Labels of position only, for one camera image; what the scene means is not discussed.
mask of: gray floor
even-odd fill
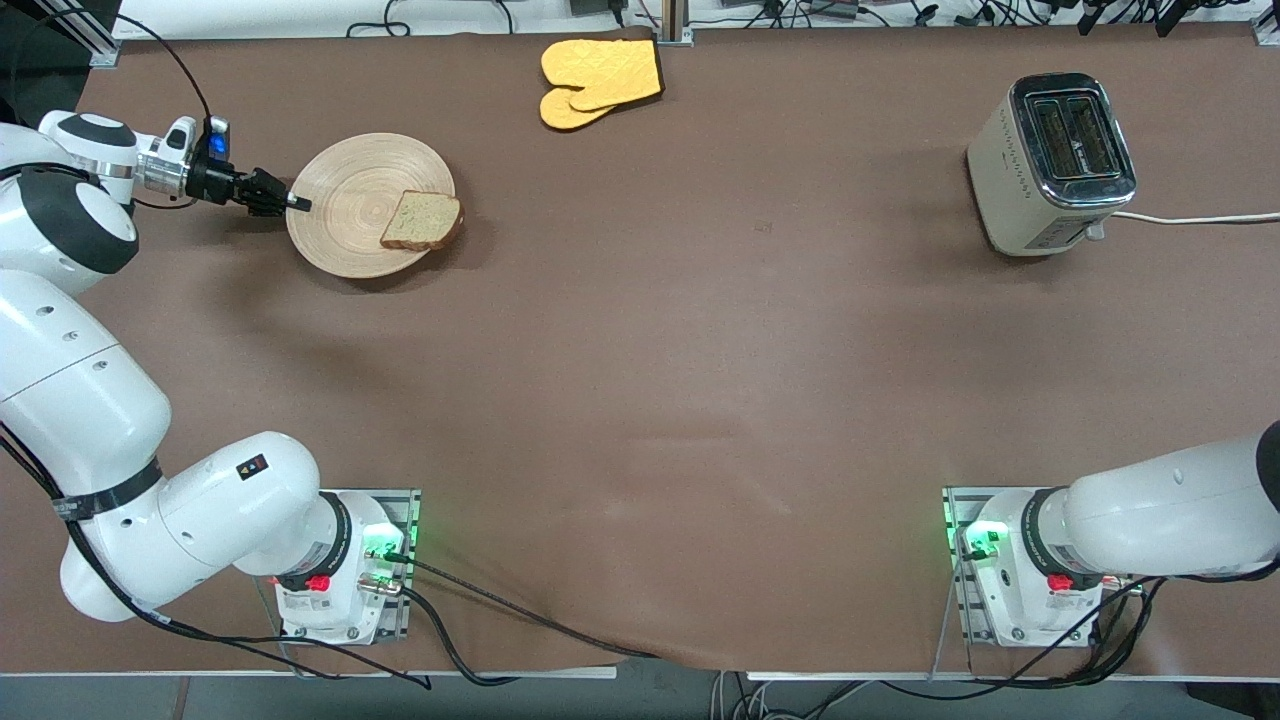
[[[387,717],[699,719],[707,716],[716,674],[660,661],[627,661],[617,680],[529,679],[475,688],[456,678],[424,692],[393,679],[340,683],[293,678],[0,678],[0,720],[384,720]],[[934,694],[973,685],[905,683]],[[771,708],[808,712],[836,683],[774,683]],[[728,706],[736,684],[726,683]],[[963,702],[920,701],[872,685],[836,706],[826,720],[1239,720],[1187,697],[1172,683],[1110,682],[1070,691],[1000,691]]]

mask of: table surface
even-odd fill
[[[347,282],[282,222],[140,209],[138,258],[82,300],[169,395],[170,473],[278,429],[326,487],[422,488],[421,557],[589,633],[704,667],[920,673],[947,594],[941,488],[1065,483],[1276,418],[1274,225],[1112,222],[1012,261],[963,165],[1014,79],[1082,70],[1125,128],[1132,209],[1274,210],[1280,54],[1247,27],[699,32],[662,51],[662,101],[571,135],[538,119],[552,40],[179,45],[239,165],[292,177],[404,133],[449,163],[467,228]],[[156,132],[197,105],[137,44],[82,108]],[[0,670],[273,667],[77,615],[64,533],[0,471]],[[476,667],[616,659],[426,591]],[[1277,600],[1171,583],[1128,669],[1275,675]],[[168,611],[271,630],[234,570]],[[943,667],[964,670],[951,628]],[[420,616],[371,652],[448,666]]]

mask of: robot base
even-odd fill
[[[419,491],[334,491],[351,512],[352,538],[346,560],[324,592],[289,592],[275,585],[280,634],[307,637],[334,644],[370,644],[399,639],[408,633],[408,609],[356,587],[362,574],[403,580],[406,570],[366,551],[404,551],[417,537]]]
[[[969,642],[1047,647],[1102,600],[1100,585],[1051,589],[1032,562],[1023,544],[1021,516],[1034,489],[948,488],[954,547],[969,557],[960,561],[956,580]],[[1091,629],[1092,624],[1082,625],[1059,646],[1087,647]]]

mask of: wooden plate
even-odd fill
[[[293,245],[312,265],[343,278],[378,278],[403,270],[426,252],[378,243],[406,190],[454,195],[453,176],[435,150],[376,132],[338,142],[315,156],[293,192],[311,211],[289,210]]]

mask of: red button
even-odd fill
[[[1053,592],[1069,591],[1069,589],[1071,589],[1071,585],[1074,585],[1074,584],[1075,583],[1071,582],[1070,577],[1062,575],[1060,573],[1055,573],[1055,574],[1052,574],[1052,575],[1048,577],[1048,589],[1051,589]]]

